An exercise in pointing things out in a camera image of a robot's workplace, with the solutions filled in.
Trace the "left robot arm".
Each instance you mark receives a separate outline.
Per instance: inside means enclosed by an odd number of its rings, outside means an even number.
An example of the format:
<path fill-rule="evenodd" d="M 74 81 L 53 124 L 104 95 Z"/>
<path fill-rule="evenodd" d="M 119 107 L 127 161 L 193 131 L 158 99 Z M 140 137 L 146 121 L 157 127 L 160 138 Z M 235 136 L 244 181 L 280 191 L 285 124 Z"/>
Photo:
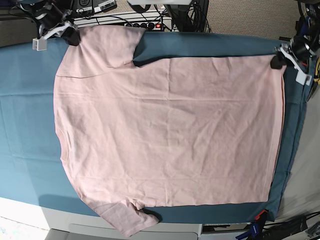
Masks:
<path fill-rule="evenodd" d="M 296 35 L 276 49 L 270 62 L 272 69 L 285 65 L 306 67 L 310 60 L 320 57 L 320 2 L 318 0 L 299 0 L 300 14 L 296 23 Z"/>

